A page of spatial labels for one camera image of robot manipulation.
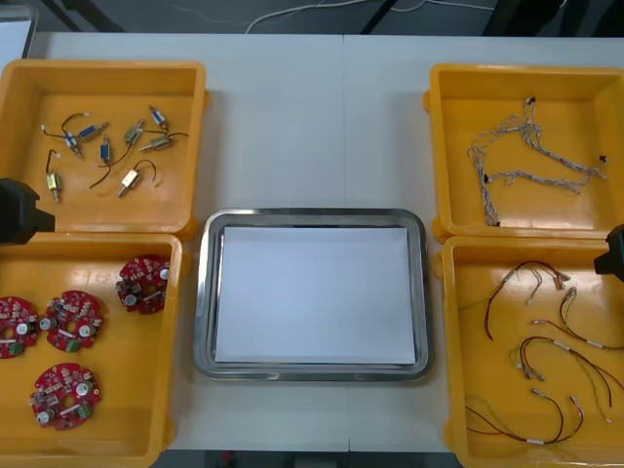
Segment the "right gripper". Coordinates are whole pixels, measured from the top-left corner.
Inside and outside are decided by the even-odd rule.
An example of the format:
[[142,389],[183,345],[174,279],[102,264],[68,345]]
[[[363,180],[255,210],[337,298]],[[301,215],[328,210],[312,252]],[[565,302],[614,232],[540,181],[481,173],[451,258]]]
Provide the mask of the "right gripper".
[[624,275],[622,227],[613,228],[607,235],[608,253],[603,253],[594,259],[594,270],[598,275],[613,275],[620,281]]

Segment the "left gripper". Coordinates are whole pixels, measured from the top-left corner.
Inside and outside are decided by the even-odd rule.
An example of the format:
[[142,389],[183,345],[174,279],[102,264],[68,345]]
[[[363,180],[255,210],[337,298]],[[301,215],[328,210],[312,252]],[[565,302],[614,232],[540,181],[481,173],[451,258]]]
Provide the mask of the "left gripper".
[[1,244],[24,245],[35,232],[54,232],[53,214],[36,209],[39,196],[27,184],[1,179]]

